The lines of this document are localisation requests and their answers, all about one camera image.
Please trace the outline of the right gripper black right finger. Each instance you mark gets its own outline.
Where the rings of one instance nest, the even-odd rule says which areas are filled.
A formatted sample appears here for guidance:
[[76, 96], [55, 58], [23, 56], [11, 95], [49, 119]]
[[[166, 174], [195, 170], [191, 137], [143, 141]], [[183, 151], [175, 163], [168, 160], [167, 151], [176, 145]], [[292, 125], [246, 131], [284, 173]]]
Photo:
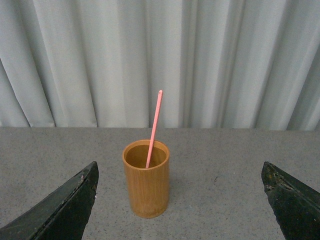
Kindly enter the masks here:
[[268, 202], [286, 240], [320, 238], [320, 193], [270, 162], [261, 179]]

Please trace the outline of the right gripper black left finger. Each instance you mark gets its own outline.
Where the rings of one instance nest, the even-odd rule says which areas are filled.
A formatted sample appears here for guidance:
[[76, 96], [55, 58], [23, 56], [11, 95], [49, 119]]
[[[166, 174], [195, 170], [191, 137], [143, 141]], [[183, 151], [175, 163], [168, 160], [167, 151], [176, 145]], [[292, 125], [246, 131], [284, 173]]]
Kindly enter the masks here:
[[2, 240], [80, 240], [99, 180], [93, 161], [30, 210], [0, 229]]

